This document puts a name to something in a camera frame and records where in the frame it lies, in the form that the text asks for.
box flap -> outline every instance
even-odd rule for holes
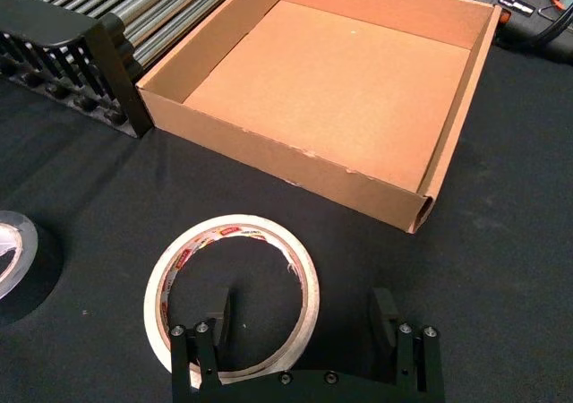
[[[471,49],[492,15],[473,0],[286,0]]]
[[[493,36],[498,26],[501,8],[496,6],[490,21],[485,24],[470,54],[464,75],[452,102],[448,119],[444,125],[440,140],[436,145],[428,172],[418,192],[421,195],[436,198],[446,177],[449,163],[458,144],[459,135],[466,121],[467,112],[472,103],[477,83],[482,74],[483,65],[489,52]]]

black tape roll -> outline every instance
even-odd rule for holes
[[[56,240],[25,216],[0,211],[0,327],[34,311],[62,271]]]

black fabric surface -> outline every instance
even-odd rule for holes
[[[381,360],[366,300],[384,286],[406,317],[440,329],[450,402],[571,401],[572,70],[491,51],[416,236],[168,133],[137,141],[0,81],[0,209],[64,248],[54,292],[0,329],[0,401],[170,401],[143,327],[145,287],[177,236],[229,213],[277,221],[314,260],[321,313],[297,368],[372,377]],[[257,359],[286,336],[300,295],[276,253],[221,249],[202,257],[217,268],[182,272],[172,296],[185,315],[185,298],[210,282],[243,290],[240,326],[258,332],[234,354]]]

masking tape roll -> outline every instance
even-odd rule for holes
[[[50,294],[61,271],[56,241],[25,216],[0,210],[0,326],[18,321]]]
[[[171,354],[167,299],[175,276],[201,248],[222,238],[235,236],[266,241],[285,255],[289,269],[301,282],[303,307],[290,336],[272,356],[247,369],[219,372],[220,380],[223,383],[238,382],[288,370],[301,356],[311,338],[319,313],[320,291],[316,270],[304,246],[286,229],[268,219],[252,215],[214,218],[180,235],[159,258],[147,285],[143,303],[145,330],[155,355],[169,372],[171,372]],[[198,365],[190,364],[190,375],[192,386],[199,388],[201,372]]]

cardboard box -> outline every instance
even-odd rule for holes
[[[138,87],[157,127],[415,232],[499,15],[470,0],[227,0]]]

